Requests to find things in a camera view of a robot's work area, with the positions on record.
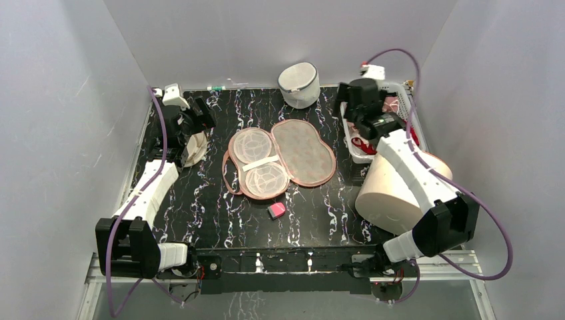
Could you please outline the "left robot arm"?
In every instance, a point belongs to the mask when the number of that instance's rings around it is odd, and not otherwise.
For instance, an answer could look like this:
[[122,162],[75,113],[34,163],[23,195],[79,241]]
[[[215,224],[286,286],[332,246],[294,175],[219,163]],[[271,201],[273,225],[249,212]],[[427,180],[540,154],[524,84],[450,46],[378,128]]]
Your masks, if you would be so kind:
[[145,170],[126,202],[95,227],[99,264],[104,275],[150,279],[174,269],[192,277],[199,260],[188,243],[159,243],[153,235],[155,217],[181,171],[196,165],[207,151],[205,131],[216,122],[202,97],[197,109],[183,98],[161,97],[155,106],[161,135],[151,150]]

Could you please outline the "red bra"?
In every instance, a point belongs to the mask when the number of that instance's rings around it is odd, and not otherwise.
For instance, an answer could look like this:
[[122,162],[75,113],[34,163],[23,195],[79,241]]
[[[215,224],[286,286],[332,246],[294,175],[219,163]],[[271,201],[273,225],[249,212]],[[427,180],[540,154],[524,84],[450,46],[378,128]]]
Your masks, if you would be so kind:
[[[366,139],[363,139],[358,134],[358,130],[354,126],[354,124],[348,121],[346,122],[346,124],[348,125],[348,129],[350,130],[350,136],[351,136],[350,142],[352,143],[352,145],[360,149],[366,155],[376,155],[377,154],[376,149],[372,145],[370,145]],[[413,126],[410,127],[410,134],[416,145],[420,146],[420,140]]]

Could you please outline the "aluminium frame rail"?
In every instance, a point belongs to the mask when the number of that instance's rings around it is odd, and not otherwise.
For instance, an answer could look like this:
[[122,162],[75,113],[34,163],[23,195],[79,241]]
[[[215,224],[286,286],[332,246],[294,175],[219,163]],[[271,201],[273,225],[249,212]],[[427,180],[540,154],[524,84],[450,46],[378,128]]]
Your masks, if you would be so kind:
[[189,261],[204,271],[192,270],[186,277],[164,271],[157,276],[158,283],[169,290],[196,285],[202,278],[206,295],[240,291],[366,294],[371,283],[469,280],[481,318],[495,318],[484,282],[473,277],[482,273],[473,250],[449,250],[384,267],[378,263],[374,245],[197,249],[189,253]]

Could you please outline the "green white small tube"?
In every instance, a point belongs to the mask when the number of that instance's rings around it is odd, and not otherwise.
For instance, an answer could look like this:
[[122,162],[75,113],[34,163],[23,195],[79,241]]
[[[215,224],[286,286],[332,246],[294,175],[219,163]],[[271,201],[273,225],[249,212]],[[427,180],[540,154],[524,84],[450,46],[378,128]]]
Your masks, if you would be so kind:
[[225,86],[208,86],[207,90],[208,91],[224,91],[224,90],[227,90],[227,88]]

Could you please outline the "white plastic basket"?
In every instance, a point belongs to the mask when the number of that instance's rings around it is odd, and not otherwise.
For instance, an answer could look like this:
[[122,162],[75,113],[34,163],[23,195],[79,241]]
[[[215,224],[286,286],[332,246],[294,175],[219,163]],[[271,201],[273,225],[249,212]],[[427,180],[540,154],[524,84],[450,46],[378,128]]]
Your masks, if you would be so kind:
[[[410,87],[407,83],[400,84],[390,81],[383,81],[382,88],[389,91],[390,93],[395,93],[395,97],[398,97],[399,99],[403,99],[406,107],[408,107],[410,111],[410,108],[412,107],[412,104],[414,102],[412,97],[412,90],[411,90],[412,87]],[[343,117],[346,107],[347,107],[347,103],[345,102],[342,103],[340,106],[340,113],[341,113],[340,120],[343,124],[344,133],[345,133],[344,142],[346,143],[348,152],[350,153],[352,160],[356,164],[370,164],[374,155],[364,154],[360,149],[356,148],[350,142],[350,138],[351,138],[350,130],[348,129],[348,125],[346,124],[347,120]],[[425,139],[425,136],[420,126],[420,121],[417,112],[414,112],[411,119],[412,119],[411,126],[414,127],[414,130],[416,131],[416,134],[418,135],[418,138],[420,140],[420,146],[418,147],[423,151],[429,151],[427,141]]]

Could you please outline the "white cylindrical mesh laundry bag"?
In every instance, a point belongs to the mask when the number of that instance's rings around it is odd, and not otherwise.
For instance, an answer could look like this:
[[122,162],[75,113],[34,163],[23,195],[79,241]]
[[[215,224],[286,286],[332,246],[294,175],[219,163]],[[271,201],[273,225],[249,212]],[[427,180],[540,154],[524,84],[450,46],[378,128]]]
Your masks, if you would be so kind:
[[282,71],[277,84],[286,104],[295,109],[306,109],[318,101],[319,72],[309,62],[301,62]]

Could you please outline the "large cream cylindrical bag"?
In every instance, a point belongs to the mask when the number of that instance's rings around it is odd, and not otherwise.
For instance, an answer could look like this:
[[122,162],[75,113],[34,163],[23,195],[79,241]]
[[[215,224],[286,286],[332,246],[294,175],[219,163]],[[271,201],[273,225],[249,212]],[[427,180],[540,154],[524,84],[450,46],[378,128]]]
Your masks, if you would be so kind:
[[[425,151],[418,151],[418,155],[424,159],[431,169],[446,178],[452,179],[452,171],[443,160]],[[431,181],[426,180],[428,185],[424,186],[427,193],[434,191],[434,187],[440,188],[442,192],[449,191],[445,195],[433,193],[434,199],[432,202],[435,199],[445,202],[456,197],[456,191],[452,189],[451,185],[425,169],[413,155],[408,160],[415,162],[412,167],[418,168],[419,172],[426,171],[425,177],[431,179]],[[355,209],[363,219],[394,235],[410,231],[428,210],[425,209],[422,212],[417,198],[404,179],[393,165],[380,154],[374,156],[355,200]]]

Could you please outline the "pink satin bra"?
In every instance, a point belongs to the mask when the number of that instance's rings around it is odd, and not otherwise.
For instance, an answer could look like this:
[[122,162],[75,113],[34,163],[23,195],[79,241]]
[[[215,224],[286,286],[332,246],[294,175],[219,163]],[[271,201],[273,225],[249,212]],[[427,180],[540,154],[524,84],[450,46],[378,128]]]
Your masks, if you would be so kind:
[[409,115],[409,108],[406,107],[404,100],[398,97],[386,97],[382,110],[384,112],[394,112],[405,121]]

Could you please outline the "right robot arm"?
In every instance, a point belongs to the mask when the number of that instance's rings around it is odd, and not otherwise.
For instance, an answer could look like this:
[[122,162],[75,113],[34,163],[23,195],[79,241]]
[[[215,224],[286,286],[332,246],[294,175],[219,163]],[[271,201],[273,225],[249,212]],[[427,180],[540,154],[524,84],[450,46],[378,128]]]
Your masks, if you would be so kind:
[[471,240],[479,204],[420,163],[420,149],[411,139],[410,124],[398,114],[382,110],[385,97],[386,92],[374,79],[340,83],[333,115],[354,123],[360,136],[400,175],[423,214],[411,230],[377,245],[373,257],[349,265],[391,276],[404,261],[434,257]]

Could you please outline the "pink and grey stamp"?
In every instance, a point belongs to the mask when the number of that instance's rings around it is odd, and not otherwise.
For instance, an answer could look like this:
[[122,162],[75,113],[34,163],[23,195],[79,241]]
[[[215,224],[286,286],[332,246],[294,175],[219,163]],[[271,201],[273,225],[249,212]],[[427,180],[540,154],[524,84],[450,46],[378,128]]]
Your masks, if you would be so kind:
[[279,219],[286,213],[286,207],[281,202],[270,205],[267,210],[272,220]]

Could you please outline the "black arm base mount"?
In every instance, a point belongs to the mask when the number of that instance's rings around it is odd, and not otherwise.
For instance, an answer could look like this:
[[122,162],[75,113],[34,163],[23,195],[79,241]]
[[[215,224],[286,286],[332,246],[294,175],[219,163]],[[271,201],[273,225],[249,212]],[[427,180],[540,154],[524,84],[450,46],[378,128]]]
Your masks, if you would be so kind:
[[370,279],[392,279],[404,263],[391,263],[380,245],[189,249],[187,262],[159,279],[195,280],[205,295],[244,291],[348,291],[369,294]]

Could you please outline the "floral mesh laundry bag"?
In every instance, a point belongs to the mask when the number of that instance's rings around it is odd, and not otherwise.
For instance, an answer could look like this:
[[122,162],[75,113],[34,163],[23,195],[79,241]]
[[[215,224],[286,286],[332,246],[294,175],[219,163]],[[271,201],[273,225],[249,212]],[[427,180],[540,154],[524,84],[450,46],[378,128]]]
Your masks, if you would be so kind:
[[295,183],[318,187],[331,180],[336,171],[334,151],[321,139],[309,122],[288,119],[275,124],[270,131],[249,127],[235,133],[223,157],[236,169],[239,189],[233,195],[255,200],[278,197]]

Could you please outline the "cream round laundry bag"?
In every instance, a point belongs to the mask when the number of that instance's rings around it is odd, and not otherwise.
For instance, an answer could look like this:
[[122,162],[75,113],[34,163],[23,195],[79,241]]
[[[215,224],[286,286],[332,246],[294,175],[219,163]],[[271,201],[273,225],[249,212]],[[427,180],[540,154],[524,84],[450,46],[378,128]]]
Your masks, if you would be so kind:
[[181,155],[183,167],[192,167],[200,162],[206,155],[207,147],[208,139],[205,132],[192,135]]

